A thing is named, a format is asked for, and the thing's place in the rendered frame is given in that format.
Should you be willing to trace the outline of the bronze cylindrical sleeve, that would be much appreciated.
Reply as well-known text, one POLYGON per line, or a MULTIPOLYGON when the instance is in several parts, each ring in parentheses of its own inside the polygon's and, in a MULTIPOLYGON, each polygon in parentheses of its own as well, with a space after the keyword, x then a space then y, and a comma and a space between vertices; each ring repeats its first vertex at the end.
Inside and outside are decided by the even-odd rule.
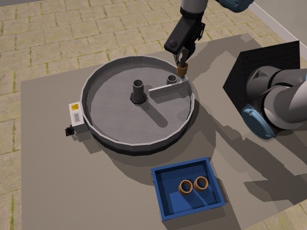
POLYGON ((187 73, 188 64, 185 62, 181 67, 179 67, 179 63, 177 66, 177 74, 180 76, 184 76, 187 73))
POLYGON ((178 187, 179 193, 182 194, 182 195, 188 195, 188 193, 190 193, 192 191, 192 189, 193 189, 193 185, 189 180, 183 180, 178 187), (182 188, 181 188, 182 184, 186 184, 189 187, 189 192, 185 192, 185 191, 182 190, 182 188))
POLYGON ((196 191, 198 191, 198 192, 201 192, 201 191, 205 190, 205 189, 207 188, 207 186, 208 186, 208 181, 207 181, 207 179, 206 179, 205 177, 198 177, 198 178, 194 181, 194 183, 193 183, 194 189, 195 189, 196 191), (204 184, 204 188, 200 188, 200 187, 197 185, 197 181, 201 181, 201 182, 204 184))

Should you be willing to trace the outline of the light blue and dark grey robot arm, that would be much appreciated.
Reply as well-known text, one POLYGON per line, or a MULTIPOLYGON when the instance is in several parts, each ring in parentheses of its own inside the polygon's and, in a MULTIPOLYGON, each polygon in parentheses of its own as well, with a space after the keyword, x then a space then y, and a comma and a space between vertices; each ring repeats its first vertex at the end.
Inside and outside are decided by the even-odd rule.
MULTIPOLYGON (((235 13, 246 10, 254 0, 215 0, 235 13)), ((181 7, 191 14, 206 10, 208 0, 181 0, 181 7)), ((182 16, 164 48, 179 53, 196 26, 196 19, 182 16)), ((258 67, 246 82, 250 103, 241 115, 258 137, 269 140, 281 131, 300 127, 307 120, 307 69, 281 70, 272 66, 258 67)))

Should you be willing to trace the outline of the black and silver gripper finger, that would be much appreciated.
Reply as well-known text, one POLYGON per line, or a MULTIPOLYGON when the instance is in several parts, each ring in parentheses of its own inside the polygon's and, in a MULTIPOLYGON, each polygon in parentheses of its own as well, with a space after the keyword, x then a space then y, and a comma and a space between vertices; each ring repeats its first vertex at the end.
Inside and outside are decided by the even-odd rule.
POLYGON ((183 49, 184 49, 184 46, 181 48, 181 50, 179 51, 179 53, 177 55, 173 54, 177 66, 178 66, 178 63, 180 62, 179 56, 180 56, 183 49))
POLYGON ((182 58, 180 59, 179 67, 181 67, 195 51, 195 44, 192 42, 191 47, 182 50, 182 58))

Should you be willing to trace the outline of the dark grey cylinder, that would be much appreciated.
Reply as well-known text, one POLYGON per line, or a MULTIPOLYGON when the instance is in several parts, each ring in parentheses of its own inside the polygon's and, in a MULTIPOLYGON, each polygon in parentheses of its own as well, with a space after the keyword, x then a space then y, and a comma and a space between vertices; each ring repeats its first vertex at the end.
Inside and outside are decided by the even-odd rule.
POLYGON ((135 94, 141 94, 144 91, 144 83, 141 79, 136 79, 133 81, 133 92, 135 94))
POLYGON ((171 74, 167 77, 166 85, 176 83, 176 81, 177 81, 177 77, 171 74))
POLYGON ((133 98, 134 98, 135 100, 142 100, 142 99, 143 99, 143 93, 141 93, 141 94, 135 94, 135 93, 133 92, 133 98))

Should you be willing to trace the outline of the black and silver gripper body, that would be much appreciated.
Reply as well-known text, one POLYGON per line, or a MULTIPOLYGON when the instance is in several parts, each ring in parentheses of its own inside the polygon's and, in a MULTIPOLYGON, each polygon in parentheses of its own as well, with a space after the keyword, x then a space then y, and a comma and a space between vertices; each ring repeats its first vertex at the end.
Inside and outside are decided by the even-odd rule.
POLYGON ((205 25, 206 25, 205 23, 201 22, 202 16, 204 15, 204 11, 199 13, 199 14, 191 14, 191 13, 184 11, 182 9, 182 7, 180 7, 180 13, 184 17, 187 17, 187 18, 190 18, 190 19, 196 19, 196 26, 195 26, 192 33, 190 34, 190 36, 188 37, 188 39, 186 40, 186 42, 183 45, 184 48, 189 48, 189 47, 191 47, 192 42, 195 42, 197 39, 199 41, 202 38, 203 31, 204 31, 204 28, 205 28, 205 25), (202 34, 201 34, 201 32, 202 32, 202 34))

